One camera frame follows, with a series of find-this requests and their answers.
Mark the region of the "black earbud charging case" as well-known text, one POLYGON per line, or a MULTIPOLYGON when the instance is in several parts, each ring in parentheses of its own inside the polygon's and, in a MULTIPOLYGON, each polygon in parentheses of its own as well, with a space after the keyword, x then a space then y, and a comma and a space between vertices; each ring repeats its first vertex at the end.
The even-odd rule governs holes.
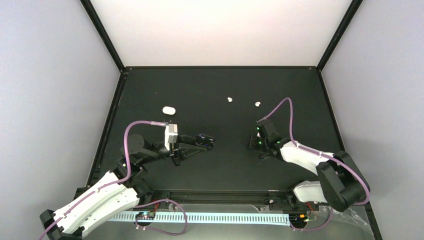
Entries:
POLYGON ((214 147, 215 138, 210 135, 201 133, 195 137, 195 140, 198 145, 203 146, 205 148, 214 147))

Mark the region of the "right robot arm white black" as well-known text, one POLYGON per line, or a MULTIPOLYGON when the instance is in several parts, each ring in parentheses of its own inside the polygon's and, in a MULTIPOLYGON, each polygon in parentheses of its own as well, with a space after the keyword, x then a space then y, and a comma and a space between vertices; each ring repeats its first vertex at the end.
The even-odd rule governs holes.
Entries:
POLYGON ((257 121, 255 128, 257 133, 250 136, 249 148, 260 151, 260 160, 279 159, 317 176, 316 181, 304 180, 286 193, 284 200, 290 209, 316 202, 343 212, 369 201, 370 186, 347 152, 322 152, 283 138, 268 119, 257 121))

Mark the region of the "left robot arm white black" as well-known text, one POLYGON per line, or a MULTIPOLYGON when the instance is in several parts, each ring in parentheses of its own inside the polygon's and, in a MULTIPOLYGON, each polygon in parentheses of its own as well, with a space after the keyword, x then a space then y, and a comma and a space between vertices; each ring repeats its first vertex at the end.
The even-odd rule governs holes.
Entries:
POLYGON ((107 171, 92 187, 72 202, 55 211, 47 209, 40 215, 43 237, 50 240, 81 240, 115 215, 148 204, 154 191, 142 177, 146 164, 170 159, 175 166, 196 154, 214 147, 215 139, 206 134, 195 137, 182 134, 166 148, 163 141, 148 142, 140 134, 127 139, 129 161, 121 158, 117 167, 107 171))

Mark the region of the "white earbud charging case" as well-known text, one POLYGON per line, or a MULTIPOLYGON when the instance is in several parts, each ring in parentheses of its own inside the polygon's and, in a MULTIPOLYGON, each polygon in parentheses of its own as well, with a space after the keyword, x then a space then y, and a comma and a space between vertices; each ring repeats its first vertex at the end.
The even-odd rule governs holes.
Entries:
POLYGON ((176 109, 175 109, 174 107, 171 107, 171 106, 164 106, 164 107, 162 108, 162 112, 163 112, 165 115, 170 115, 170 116, 172 116, 172 115, 174 115, 174 114, 176 113, 176 109))

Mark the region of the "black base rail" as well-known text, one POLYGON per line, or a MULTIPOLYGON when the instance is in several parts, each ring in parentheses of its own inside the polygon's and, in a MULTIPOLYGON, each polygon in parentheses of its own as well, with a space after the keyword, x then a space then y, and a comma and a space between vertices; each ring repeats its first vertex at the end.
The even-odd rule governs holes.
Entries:
POLYGON ((268 205, 295 203, 292 193, 285 191, 200 191, 200 190, 161 190, 136 191, 145 204, 154 199, 170 199, 183 204, 223 204, 223 205, 268 205))

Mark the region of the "black frame post left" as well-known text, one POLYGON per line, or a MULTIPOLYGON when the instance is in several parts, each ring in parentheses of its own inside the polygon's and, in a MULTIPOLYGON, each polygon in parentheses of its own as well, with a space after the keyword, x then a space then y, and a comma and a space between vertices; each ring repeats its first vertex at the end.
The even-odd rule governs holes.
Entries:
POLYGON ((112 40, 107 33, 106 28, 104 27, 93 3, 91 0, 80 0, 82 6, 84 7, 88 17, 90 18, 93 26, 95 27, 98 35, 100 36, 101 41, 103 42, 104 46, 106 47, 109 55, 111 56, 112 60, 114 61, 117 69, 120 72, 123 72, 125 69, 125 65, 123 64, 115 46, 112 43, 112 40))

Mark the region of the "black frame post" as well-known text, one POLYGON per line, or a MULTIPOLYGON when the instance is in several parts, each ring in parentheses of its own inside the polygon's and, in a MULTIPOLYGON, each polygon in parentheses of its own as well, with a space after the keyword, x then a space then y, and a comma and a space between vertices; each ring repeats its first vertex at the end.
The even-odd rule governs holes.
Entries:
POLYGON ((338 24, 336 31, 334 32, 328 46, 326 47, 321 59, 319 60, 316 68, 319 73, 321 73, 328 61, 330 60, 333 52, 335 51, 337 45, 339 44, 340 40, 342 39, 344 33, 348 29, 351 21, 353 20, 355 14, 359 10, 363 0, 352 0, 343 15, 340 23, 338 24))
POLYGON ((95 27, 98 35, 100 36, 101 41, 103 42, 104 46, 106 47, 109 55, 111 56, 112 60, 114 61, 117 69, 120 72, 123 72, 125 69, 125 65, 123 64, 115 46, 112 43, 112 40, 107 33, 106 28, 104 27, 93 3, 91 0, 80 0, 82 6, 84 7, 88 17, 90 18, 93 26, 95 27))

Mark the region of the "black frame post right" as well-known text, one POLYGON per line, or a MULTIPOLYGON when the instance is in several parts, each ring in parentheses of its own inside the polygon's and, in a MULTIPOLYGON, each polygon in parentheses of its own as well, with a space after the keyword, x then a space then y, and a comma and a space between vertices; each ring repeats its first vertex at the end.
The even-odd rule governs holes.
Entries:
POLYGON ((321 59, 319 60, 316 68, 319 73, 321 73, 328 61, 330 60, 333 52, 335 51, 337 45, 339 44, 340 40, 342 39, 344 33, 348 29, 351 21, 353 20, 355 14, 359 10, 363 0, 352 0, 343 15, 340 23, 338 24, 336 31, 334 32, 328 46, 326 47, 321 59))

